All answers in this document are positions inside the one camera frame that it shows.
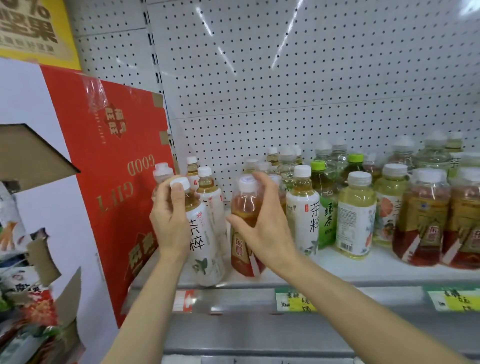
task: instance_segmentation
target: green bottle cap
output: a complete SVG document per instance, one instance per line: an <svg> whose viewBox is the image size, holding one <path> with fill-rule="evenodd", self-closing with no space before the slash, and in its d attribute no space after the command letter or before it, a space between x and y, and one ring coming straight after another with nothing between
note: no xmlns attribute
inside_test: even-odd
<svg viewBox="0 0 480 364"><path fill-rule="evenodd" d="M347 161L350 163L362 163L363 162L363 154L360 153L352 153L348 155Z"/></svg>
<svg viewBox="0 0 480 364"><path fill-rule="evenodd" d="M325 162L322 160L313 160L310 162L310 167L312 170L320 172L325 170Z"/></svg>

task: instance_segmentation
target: forearm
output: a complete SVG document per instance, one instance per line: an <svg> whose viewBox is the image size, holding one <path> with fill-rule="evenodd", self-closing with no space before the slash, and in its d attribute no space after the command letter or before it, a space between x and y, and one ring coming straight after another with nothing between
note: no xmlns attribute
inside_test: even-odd
<svg viewBox="0 0 480 364"><path fill-rule="evenodd" d="M313 303L367 364L470 363L306 257L295 258L283 278Z"/></svg>
<svg viewBox="0 0 480 364"><path fill-rule="evenodd" d="M161 362L182 266L181 259L160 258L102 364Z"/></svg>

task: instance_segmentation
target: hand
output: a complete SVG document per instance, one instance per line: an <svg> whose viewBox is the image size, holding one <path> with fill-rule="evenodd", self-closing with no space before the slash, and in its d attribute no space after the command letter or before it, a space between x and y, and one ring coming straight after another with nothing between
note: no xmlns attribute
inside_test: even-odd
<svg viewBox="0 0 480 364"><path fill-rule="evenodd" d="M183 264L189 253L191 232L183 186L174 183L170 188L170 182L178 177L170 177L158 186L150 221L158 240L160 257L179 260Z"/></svg>
<svg viewBox="0 0 480 364"><path fill-rule="evenodd" d="M272 271L282 276L299 256L278 198L278 186L265 173L252 173L265 188L264 201L254 228L236 215L227 220L245 238L255 255Z"/></svg>

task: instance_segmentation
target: yellow box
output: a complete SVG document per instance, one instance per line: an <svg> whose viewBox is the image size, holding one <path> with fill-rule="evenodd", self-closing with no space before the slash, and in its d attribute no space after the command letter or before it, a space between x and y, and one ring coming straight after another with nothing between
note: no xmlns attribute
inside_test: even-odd
<svg viewBox="0 0 480 364"><path fill-rule="evenodd" d="M62 0L0 0L0 57L80 70Z"/></svg>

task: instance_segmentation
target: person's left hand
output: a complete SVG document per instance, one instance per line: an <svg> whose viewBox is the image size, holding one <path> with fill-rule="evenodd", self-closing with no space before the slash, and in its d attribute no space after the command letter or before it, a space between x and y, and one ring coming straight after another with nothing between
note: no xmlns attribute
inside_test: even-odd
<svg viewBox="0 0 480 364"><path fill-rule="evenodd" d="M170 182L181 176L173 176L157 189L150 221L152 222L160 250L160 257L180 260L183 264L190 250L190 226L185 212L185 193L181 183Z"/></svg>

